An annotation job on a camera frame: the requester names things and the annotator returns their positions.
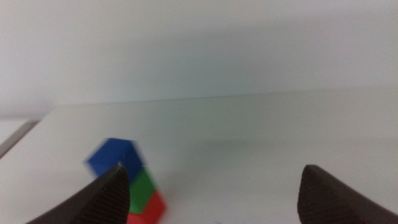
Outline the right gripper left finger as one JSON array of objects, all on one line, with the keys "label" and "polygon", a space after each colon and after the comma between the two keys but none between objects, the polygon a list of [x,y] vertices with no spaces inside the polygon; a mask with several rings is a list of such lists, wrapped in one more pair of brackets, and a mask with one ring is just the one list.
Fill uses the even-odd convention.
[{"label": "right gripper left finger", "polygon": [[116,164],[31,223],[126,223],[130,206],[126,168]]}]

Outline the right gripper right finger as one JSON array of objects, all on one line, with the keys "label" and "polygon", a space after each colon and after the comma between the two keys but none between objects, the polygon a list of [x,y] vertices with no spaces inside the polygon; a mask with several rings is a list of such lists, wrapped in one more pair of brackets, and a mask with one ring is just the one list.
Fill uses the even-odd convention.
[{"label": "right gripper right finger", "polygon": [[397,214],[317,165],[304,167],[297,211],[301,223],[397,223]]}]

